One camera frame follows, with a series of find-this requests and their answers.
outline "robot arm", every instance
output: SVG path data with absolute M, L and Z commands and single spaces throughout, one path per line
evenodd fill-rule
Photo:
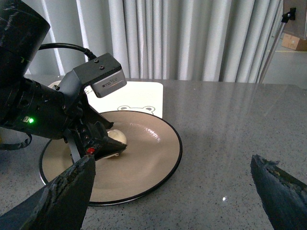
M 108 137 L 113 123 L 90 107 L 84 89 L 98 97 L 126 85 L 121 65 L 110 55 L 67 73 L 50 89 L 24 74 L 50 26 L 20 0 L 0 3 L 0 127 L 50 139 L 64 138 L 76 162 L 88 149 L 95 159 L 123 151 L 126 145 Z

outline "red light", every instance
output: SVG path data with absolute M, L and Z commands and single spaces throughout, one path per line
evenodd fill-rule
M 94 148 L 88 148 L 86 151 L 88 154 L 92 154 L 93 152 L 95 152 Z

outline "cardboard box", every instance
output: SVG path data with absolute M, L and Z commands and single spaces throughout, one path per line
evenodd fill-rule
M 307 40 L 284 34 L 282 46 L 297 51 L 307 51 Z

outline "plate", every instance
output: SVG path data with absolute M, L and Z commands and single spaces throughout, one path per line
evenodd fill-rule
M 126 203 L 161 186 L 177 169 L 182 142 L 176 130 L 154 115 L 135 111 L 102 113 L 122 131 L 127 148 L 118 157 L 96 161 L 90 206 Z M 72 165 L 68 144 L 51 140 L 40 157 L 40 175 L 46 184 Z

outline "black cable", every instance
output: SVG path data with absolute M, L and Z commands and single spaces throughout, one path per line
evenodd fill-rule
M 28 134 L 28 139 L 26 139 L 24 142 L 18 143 L 18 144 L 0 144 L 0 150 L 19 150 L 22 148 L 27 147 L 31 141 L 32 141 L 32 136 L 31 134 Z
M 42 44 L 38 50 L 42 49 L 54 49 L 54 48 L 67 48 L 67 49 L 75 49 L 83 52 L 87 57 L 88 60 L 93 60 L 97 58 L 88 48 L 84 48 L 82 46 L 68 44 L 68 43 L 48 43 Z

